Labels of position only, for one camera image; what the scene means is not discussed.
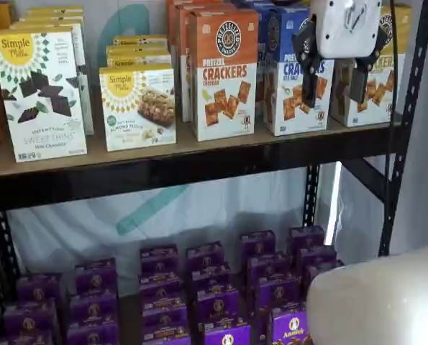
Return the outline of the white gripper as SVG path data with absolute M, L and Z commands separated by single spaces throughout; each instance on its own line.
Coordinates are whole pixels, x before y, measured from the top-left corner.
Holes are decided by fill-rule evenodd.
M 292 36 L 293 51 L 303 72 L 302 101 L 314 108 L 317 72 L 323 58 L 353 58 L 349 97 L 365 100 L 368 74 L 392 31 L 379 27 L 381 1 L 316 0 L 310 2 L 310 17 Z

